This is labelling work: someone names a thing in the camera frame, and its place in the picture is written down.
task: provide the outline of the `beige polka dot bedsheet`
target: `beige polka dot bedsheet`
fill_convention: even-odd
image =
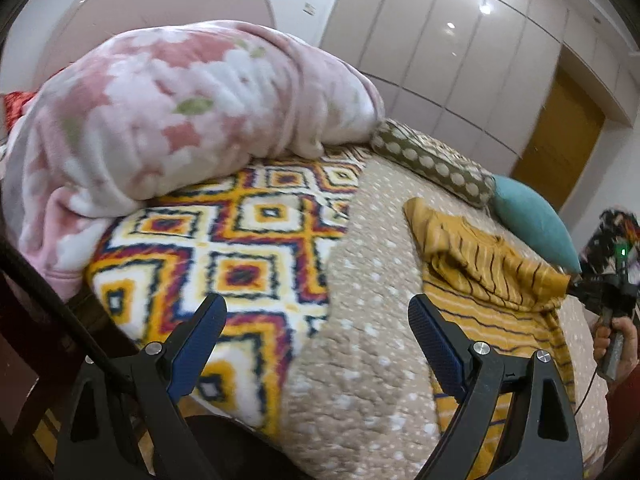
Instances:
[[[329,318],[293,363],[282,395],[281,444],[317,479],[413,479],[440,437],[430,370],[407,322],[408,301],[422,287],[402,212],[414,196],[540,259],[485,211],[374,155],[350,205],[349,231],[328,261]],[[575,298],[559,318],[581,400],[594,369],[591,335]],[[596,378],[577,415],[587,468],[606,448],[605,394]]]

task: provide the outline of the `hand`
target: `hand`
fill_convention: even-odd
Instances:
[[[629,317],[615,317],[611,320],[611,325],[615,330],[620,330],[625,336],[625,343],[622,347],[622,355],[616,371],[616,381],[609,386],[609,390],[615,389],[622,384],[629,374],[638,366],[638,330]],[[611,340],[609,336],[611,330],[605,326],[596,325],[593,338],[593,358],[599,361],[607,352]]]

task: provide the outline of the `brown wooden door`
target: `brown wooden door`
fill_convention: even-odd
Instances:
[[[558,211],[584,169],[604,113],[567,72],[558,68],[538,124],[511,177]]]

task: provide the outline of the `red fabric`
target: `red fabric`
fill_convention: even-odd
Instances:
[[[607,396],[609,410],[608,462],[628,439],[640,417],[640,366],[631,372],[626,381]]]
[[[22,107],[27,104],[28,101],[31,101],[34,95],[36,95],[36,92],[11,92],[2,96],[4,98],[4,109],[6,111],[4,125],[6,126],[7,132],[11,132],[15,121],[22,117]]]

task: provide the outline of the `silver bolt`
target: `silver bolt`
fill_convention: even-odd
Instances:
[[[145,346],[145,352],[148,355],[159,354],[161,350],[162,350],[162,343],[159,343],[157,341],[154,341],[153,343],[149,343],[147,346]]]
[[[480,355],[487,355],[491,351],[491,347],[484,341],[474,343],[474,352]]]
[[[538,350],[536,352],[536,357],[543,363],[548,363],[549,361],[551,361],[551,354],[546,350]]]

